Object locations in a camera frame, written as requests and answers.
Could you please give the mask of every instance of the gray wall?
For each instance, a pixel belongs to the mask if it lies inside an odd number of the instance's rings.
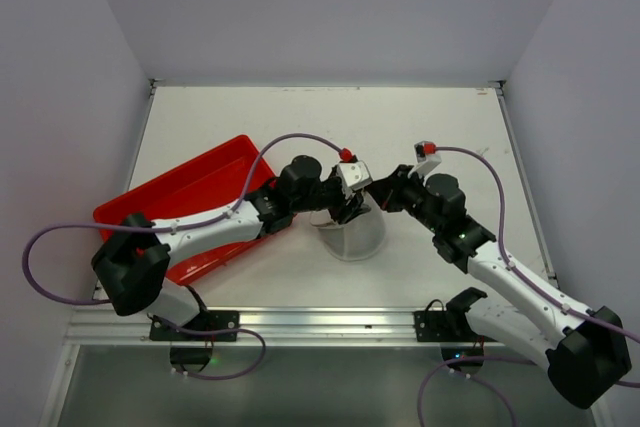
[[[0,417],[36,425],[69,310],[20,272],[22,245],[44,224],[89,220],[116,195],[148,84],[106,0],[0,0]],[[43,284],[88,296],[94,232],[36,248]]]
[[[507,104],[561,286],[640,332],[640,0],[555,0]],[[640,349],[630,345],[636,369]],[[636,370],[630,378],[640,380]],[[638,425],[638,392],[608,396]]]
[[[109,0],[152,77],[219,84],[486,84],[552,0]]]

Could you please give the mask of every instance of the red tray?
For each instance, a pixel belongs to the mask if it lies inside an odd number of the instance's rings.
[[[215,209],[238,198],[257,156],[251,139],[239,135],[101,205],[93,212],[93,218],[97,222],[119,224],[135,212],[153,220]],[[274,176],[261,159],[249,190],[259,188]],[[111,231],[101,230],[100,235],[106,240]],[[190,284],[261,241],[229,244],[198,254],[172,267],[167,277],[180,285]]]

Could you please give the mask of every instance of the white tabletop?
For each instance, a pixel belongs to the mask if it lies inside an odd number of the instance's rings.
[[[415,163],[413,144],[431,140],[485,156],[502,178],[507,248],[545,276],[524,189],[496,93],[492,89],[159,87],[131,187],[136,187],[239,134],[260,149],[289,132],[307,132],[348,147],[374,178]],[[335,152],[289,140],[265,156],[274,172],[293,157],[316,157],[325,173]],[[456,176],[469,213],[492,232],[498,196],[488,171],[461,154],[443,153],[437,170]],[[387,242],[374,257],[344,263],[321,244],[308,215],[286,232],[194,284],[209,306],[413,307],[447,301],[470,286],[491,289],[445,263],[430,233],[406,213],[386,214]]]

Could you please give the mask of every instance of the purple cable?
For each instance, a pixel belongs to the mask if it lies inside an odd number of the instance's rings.
[[[422,380],[422,383],[420,384],[420,389],[418,390],[418,419],[420,421],[420,427],[426,426],[426,423],[424,421],[424,414],[422,413],[422,397],[424,396],[424,390],[427,387],[427,384],[429,383],[431,378],[436,374],[436,372],[438,372],[438,370],[440,370],[442,367],[458,364],[461,362],[484,362],[484,361],[509,362],[512,364],[531,365],[531,361],[528,361],[528,360],[515,359],[511,357],[500,357],[500,356],[493,356],[493,355],[486,355],[486,356],[478,355],[478,356],[472,356],[472,357],[463,357],[459,359],[445,360],[444,362],[439,364],[437,367],[435,367],[431,372],[429,372],[426,375],[426,377]],[[511,417],[511,425],[513,427],[516,427],[518,425],[518,420],[516,419],[516,413],[502,392],[500,392],[498,389],[496,389],[493,385],[488,383],[486,380],[476,378],[475,376],[470,377],[470,380],[473,380],[474,382],[485,386],[486,388],[491,390],[494,394],[496,394],[498,398],[502,401],[502,403],[505,405],[507,410],[509,411],[509,417]]]
[[[470,155],[471,157],[473,157],[473,158],[479,160],[480,162],[482,162],[484,164],[484,166],[487,169],[489,169],[489,172],[491,172],[491,175],[493,176],[493,179],[496,181],[496,186],[498,187],[498,197],[500,199],[500,220],[499,220],[499,224],[498,224],[498,250],[500,251],[500,255],[502,255],[503,261],[506,263],[507,259],[509,258],[508,254],[507,254],[507,249],[504,246],[504,228],[505,228],[505,206],[506,206],[506,202],[505,202],[505,196],[504,196],[504,188],[502,186],[502,181],[500,180],[500,177],[498,176],[498,172],[496,172],[496,169],[493,168],[493,166],[489,163],[489,161],[487,159],[485,159],[481,155],[476,154],[475,152],[473,152],[471,150],[463,149],[461,147],[436,147],[436,150],[437,151],[442,151],[442,152],[460,152],[462,154]],[[540,287],[538,287],[535,284],[535,282],[533,282],[531,279],[529,279],[529,277],[527,277],[520,269],[518,269],[517,267],[512,267],[511,271],[522,282],[524,282],[534,292],[536,292],[538,295],[540,295],[543,299],[545,299],[551,305],[554,305],[555,307],[560,308],[560,309],[562,308],[562,302],[557,301],[556,299],[551,297],[549,294],[547,294],[544,290],[542,290]],[[629,339],[633,340],[634,342],[640,344],[640,336],[637,335],[637,334],[634,334],[633,332],[630,332],[630,331],[628,331],[626,329],[620,328],[617,325],[610,324],[609,322],[605,322],[605,321],[600,320],[600,319],[595,319],[595,318],[591,317],[590,315],[583,314],[582,312],[578,312],[577,310],[574,310],[572,308],[569,308],[569,310],[567,312],[569,314],[573,315],[574,317],[578,317],[579,319],[585,320],[587,322],[591,322],[592,324],[599,325],[600,327],[604,327],[605,329],[608,329],[608,330],[610,330],[612,332],[616,332],[617,334],[624,335],[625,337],[628,337]],[[618,382],[618,385],[623,385],[625,387],[640,388],[640,383],[639,382],[620,381],[620,382]]]
[[[188,372],[186,370],[180,370],[179,371],[181,373],[186,373],[189,377],[193,377],[195,379],[200,379],[200,380],[231,380],[231,379],[237,379],[238,377],[242,377],[243,375],[246,375],[249,372],[251,372],[252,370],[254,370],[258,366],[258,364],[260,364],[260,362],[262,362],[262,359],[264,359],[264,356],[267,353],[267,344],[264,341],[264,338],[259,333],[254,332],[253,330],[249,330],[249,329],[221,329],[221,330],[206,330],[206,331],[202,331],[202,330],[185,329],[184,327],[180,327],[179,325],[174,324],[173,322],[171,322],[171,321],[169,321],[167,319],[160,319],[160,321],[163,324],[167,325],[168,327],[170,327],[170,328],[172,328],[172,329],[174,329],[174,330],[176,330],[178,332],[182,332],[183,334],[189,334],[189,335],[194,335],[194,336],[198,336],[198,337],[214,337],[216,335],[242,333],[242,334],[253,335],[262,344],[262,348],[260,349],[260,354],[258,355],[258,358],[256,360],[254,360],[253,363],[249,367],[247,367],[246,369],[241,370],[240,372],[236,372],[235,374],[204,375],[204,374],[199,374],[197,372]]]
[[[247,175],[247,179],[244,183],[244,186],[242,187],[242,192],[240,193],[238,200],[236,201],[235,204],[233,204],[230,210],[232,211],[236,210],[242,203],[244,196],[247,194],[247,191],[249,190],[249,185],[251,184],[253,175],[255,174],[256,168],[258,167],[258,163],[260,162],[260,159],[262,159],[264,154],[277,143],[282,142],[283,140],[294,139],[294,138],[316,140],[318,142],[321,142],[331,147],[333,150],[335,150],[338,153],[342,151],[342,149],[338,147],[336,144],[334,144],[333,142],[313,134],[304,134],[300,132],[295,132],[292,134],[281,135],[280,137],[273,139],[271,142],[269,142],[267,145],[264,146],[264,148],[258,153],[258,156],[256,157],[256,159],[253,161],[253,164],[249,169],[249,174]],[[221,220],[226,219],[228,217],[229,217],[228,213],[225,212],[223,214],[218,215],[217,217],[214,217],[212,219],[208,219],[202,222],[180,225],[175,230],[182,231],[182,230],[189,230],[189,229],[197,229],[199,227],[205,227],[207,225],[215,224],[216,222],[220,222]],[[33,287],[33,289],[43,297],[46,297],[47,299],[52,300],[54,302],[59,302],[61,304],[78,305],[78,306],[108,304],[110,303],[110,301],[109,300],[67,299],[65,297],[61,297],[52,292],[49,292],[40,284],[38,284],[36,279],[33,277],[33,273],[31,272],[31,266],[29,265],[29,256],[31,254],[31,249],[33,249],[33,246],[38,241],[38,239],[48,232],[51,232],[53,230],[59,230],[59,229],[104,229],[104,230],[112,230],[115,232],[132,232],[132,233],[140,233],[140,234],[148,234],[148,233],[163,234],[163,233],[168,233],[173,231],[171,227],[127,227],[124,225],[102,224],[97,222],[79,222],[79,223],[52,224],[36,232],[33,235],[33,237],[29,239],[27,244],[24,246],[24,250],[22,251],[22,273],[24,274],[24,277],[27,279],[27,282],[29,283],[29,285]]]

